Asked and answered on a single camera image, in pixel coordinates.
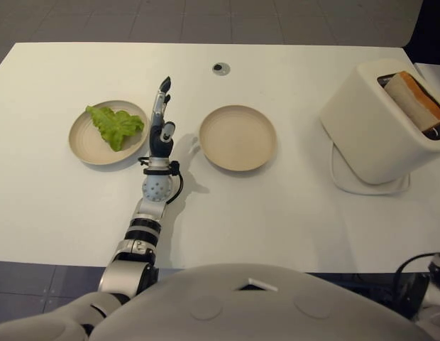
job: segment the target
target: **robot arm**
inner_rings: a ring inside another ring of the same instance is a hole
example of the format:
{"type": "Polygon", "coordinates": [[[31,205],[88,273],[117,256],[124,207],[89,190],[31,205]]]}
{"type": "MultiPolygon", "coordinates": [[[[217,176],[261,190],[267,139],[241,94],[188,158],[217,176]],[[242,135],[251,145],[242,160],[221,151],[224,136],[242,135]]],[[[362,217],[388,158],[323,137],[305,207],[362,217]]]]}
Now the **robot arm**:
{"type": "Polygon", "coordinates": [[[440,252],[415,256],[397,270],[394,283],[394,310],[415,321],[435,340],[440,340],[440,252]],[[411,260],[430,256],[429,274],[412,274],[397,292],[400,273],[411,260]]]}
{"type": "Polygon", "coordinates": [[[175,124],[165,122],[164,114],[170,96],[171,79],[167,77],[155,97],[150,136],[149,157],[139,158],[143,171],[143,198],[138,201],[124,240],[120,241],[111,263],[101,278],[99,291],[122,293],[129,298],[157,281],[158,270],[154,267],[155,251],[160,237],[160,220],[165,208],[182,191],[184,182],[179,163],[170,162],[175,124]],[[173,176],[179,177],[179,188],[174,193],[173,176]]]}

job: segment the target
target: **white table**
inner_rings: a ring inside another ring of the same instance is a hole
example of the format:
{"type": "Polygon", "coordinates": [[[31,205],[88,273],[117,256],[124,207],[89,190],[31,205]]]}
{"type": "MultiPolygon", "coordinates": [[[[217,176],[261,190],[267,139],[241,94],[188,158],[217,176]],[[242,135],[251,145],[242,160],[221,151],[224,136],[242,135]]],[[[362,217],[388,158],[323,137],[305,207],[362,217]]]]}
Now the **white table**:
{"type": "Polygon", "coordinates": [[[149,115],[167,75],[172,157],[186,187],[167,209],[158,266],[393,272],[412,255],[440,250],[440,159],[393,197],[343,193],[329,177],[330,142],[317,114],[356,64],[378,58],[410,63],[399,48],[16,44],[0,66],[0,260],[107,264],[141,195],[141,167],[86,166],[68,132],[87,104],[108,99],[149,115]],[[214,75],[215,62],[231,73],[214,75]],[[203,118],[227,104],[253,107],[274,124],[277,153],[261,169],[228,173],[197,148],[203,118]]]}

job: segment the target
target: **round hole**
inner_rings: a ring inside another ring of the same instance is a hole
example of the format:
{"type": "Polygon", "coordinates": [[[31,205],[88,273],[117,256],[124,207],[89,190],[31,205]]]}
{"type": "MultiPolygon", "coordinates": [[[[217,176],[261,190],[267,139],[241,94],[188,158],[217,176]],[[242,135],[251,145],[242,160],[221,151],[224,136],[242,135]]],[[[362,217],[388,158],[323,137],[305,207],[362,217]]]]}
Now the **round hole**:
{"type": "Polygon", "coordinates": [[[231,68],[226,63],[215,63],[212,67],[212,72],[217,76],[226,76],[230,70],[231,68]]]}

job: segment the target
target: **beige plate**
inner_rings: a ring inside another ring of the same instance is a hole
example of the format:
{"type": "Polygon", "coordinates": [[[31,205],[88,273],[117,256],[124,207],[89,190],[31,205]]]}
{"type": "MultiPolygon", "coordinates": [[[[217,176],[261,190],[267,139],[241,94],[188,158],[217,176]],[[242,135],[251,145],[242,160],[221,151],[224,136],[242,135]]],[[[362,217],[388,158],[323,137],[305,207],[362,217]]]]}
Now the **beige plate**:
{"type": "Polygon", "coordinates": [[[91,115],[83,112],[74,122],[69,133],[70,148],[80,160],[92,165],[109,165],[129,157],[144,144],[149,123],[144,111],[139,107],[125,101],[108,101],[96,104],[94,107],[109,107],[115,112],[125,110],[130,115],[138,115],[144,123],[144,129],[135,136],[126,136],[122,150],[113,151],[100,136],[99,130],[92,124],[91,115]]]}
{"type": "Polygon", "coordinates": [[[230,171],[249,171],[270,160],[277,137],[266,116],[249,107],[230,105],[204,119],[199,143],[216,165],[230,171]]]}

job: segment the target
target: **green lettuce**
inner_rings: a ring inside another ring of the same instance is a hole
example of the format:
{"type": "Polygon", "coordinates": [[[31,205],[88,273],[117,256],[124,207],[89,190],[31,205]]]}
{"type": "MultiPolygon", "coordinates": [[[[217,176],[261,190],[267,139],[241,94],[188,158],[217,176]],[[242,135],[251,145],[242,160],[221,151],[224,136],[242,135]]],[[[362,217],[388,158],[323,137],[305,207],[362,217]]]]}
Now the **green lettuce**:
{"type": "Polygon", "coordinates": [[[99,129],[103,140],[109,143],[111,149],[120,151],[125,136],[133,136],[144,128],[139,116],[131,116],[124,110],[114,113],[108,107],[86,107],[91,114],[92,123],[99,129]]]}

